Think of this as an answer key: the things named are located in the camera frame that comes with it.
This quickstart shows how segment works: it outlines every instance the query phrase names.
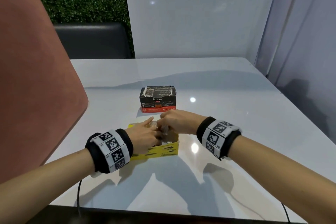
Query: black box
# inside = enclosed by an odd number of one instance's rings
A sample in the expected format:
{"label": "black box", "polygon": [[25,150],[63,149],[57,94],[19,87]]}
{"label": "black box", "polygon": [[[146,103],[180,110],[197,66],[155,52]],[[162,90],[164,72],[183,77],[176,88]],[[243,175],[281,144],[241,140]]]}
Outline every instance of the black box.
{"label": "black box", "polygon": [[140,93],[143,113],[165,112],[176,109],[176,90],[174,86],[147,86]]}

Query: cardboard box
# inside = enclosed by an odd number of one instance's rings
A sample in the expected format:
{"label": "cardboard box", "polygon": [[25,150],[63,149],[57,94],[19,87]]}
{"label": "cardboard box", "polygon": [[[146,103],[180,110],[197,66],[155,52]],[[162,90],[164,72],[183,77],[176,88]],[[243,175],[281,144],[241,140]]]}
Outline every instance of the cardboard box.
{"label": "cardboard box", "polygon": [[179,154],[179,135],[174,133],[173,135],[169,137],[169,139],[172,141],[172,143],[153,146],[148,149],[148,152],[146,154],[133,154],[130,161],[136,160],[136,159],[148,159],[148,158],[158,158],[158,157],[164,157],[164,156],[178,155]]}
{"label": "cardboard box", "polygon": [[176,89],[174,86],[147,86],[141,89],[140,103],[143,113],[176,109]]}

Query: black cable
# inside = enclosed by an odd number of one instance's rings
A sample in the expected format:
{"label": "black cable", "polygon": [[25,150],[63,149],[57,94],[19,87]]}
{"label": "black cable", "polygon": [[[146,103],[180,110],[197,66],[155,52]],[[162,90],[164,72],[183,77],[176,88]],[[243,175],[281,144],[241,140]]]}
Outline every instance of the black cable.
{"label": "black cable", "polygon": [[82,217],[82,215],[81,215],[81,208],[79,206],[79,190],[81,189],[81,184],[82,184],[82,180],[79,182],[79,184],[78,184],[78,190],[77,190],[77,209],[78,209],[79,218]]}
{"label": "black cable", "polygon": [[281,203],[281,204],[282,204],[282,206],[283,206],[283,209],[285,210],[285,213],[286,213],[286,216],[287,216],[288,223],[290,224],[291,221],[289,220],[289,217],[288,217],[288,214],[287,214],[287,211],[286,211],[286,207],[285,207],[285,205],[284,205],[283,203]]}

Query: black chair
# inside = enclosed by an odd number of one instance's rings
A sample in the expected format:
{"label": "black chair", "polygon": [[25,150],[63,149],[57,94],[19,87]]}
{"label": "black chair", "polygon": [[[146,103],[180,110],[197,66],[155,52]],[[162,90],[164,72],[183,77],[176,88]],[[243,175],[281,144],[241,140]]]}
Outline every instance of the black chair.
{"label": "black chair", "polygon": [[54,27],[70,59],[132,58],[120,23],[61,23]]}

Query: forearm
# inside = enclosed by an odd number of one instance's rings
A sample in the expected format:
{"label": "forearm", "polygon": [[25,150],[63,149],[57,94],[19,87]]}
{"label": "forearm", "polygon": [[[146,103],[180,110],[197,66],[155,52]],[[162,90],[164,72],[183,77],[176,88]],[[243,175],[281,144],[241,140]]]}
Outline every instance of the forearm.
{"label": "forearm", "polygon": [[336,222],[336,184],[329,179],[243,136],[228,156],[307,222]]}
{"label": "forearm", "polygon": [[27,222],[94,171],[92,157],[84,149],[0,184],[0,223]]}

